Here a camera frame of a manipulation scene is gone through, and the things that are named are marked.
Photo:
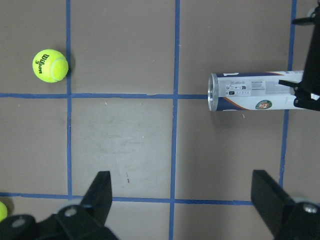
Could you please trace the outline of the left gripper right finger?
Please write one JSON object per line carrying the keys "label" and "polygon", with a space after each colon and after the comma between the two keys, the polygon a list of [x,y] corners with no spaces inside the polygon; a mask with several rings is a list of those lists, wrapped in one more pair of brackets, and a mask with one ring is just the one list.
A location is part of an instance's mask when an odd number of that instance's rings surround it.
{"label": "left gripper right finger", "polygon": [[265,170],[252,171],[250,197],[275,240],[320,238],[320,206],[295,200]]}

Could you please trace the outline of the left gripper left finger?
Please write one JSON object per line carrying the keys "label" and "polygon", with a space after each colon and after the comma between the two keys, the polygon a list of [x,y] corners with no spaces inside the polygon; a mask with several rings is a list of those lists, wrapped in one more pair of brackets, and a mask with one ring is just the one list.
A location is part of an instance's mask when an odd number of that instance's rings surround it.
{"label": "left gripper left finger", "polygon": [[0,223],[2,240],[117,240],[105,226],[112,205],[109,171],[100,171],[78,204],[67,205],[47,219],[32,215],[7,217]]}

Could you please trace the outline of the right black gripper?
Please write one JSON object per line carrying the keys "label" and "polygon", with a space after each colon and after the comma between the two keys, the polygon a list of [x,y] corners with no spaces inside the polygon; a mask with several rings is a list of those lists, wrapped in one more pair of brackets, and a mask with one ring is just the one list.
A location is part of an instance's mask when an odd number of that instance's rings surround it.
{"label": "right black gripper", "polygon": [[312,98],[312,94],[303,88],[320,87],[320,5],[318,5],[308,17],[296,18],[291,21],[297,26],[314,26],[309,49],[305,61],[304,73],[301,82],[279,80],[278,83],[293,89],[295,99],[293,105],[296,108],[320,111],[320,99]]}

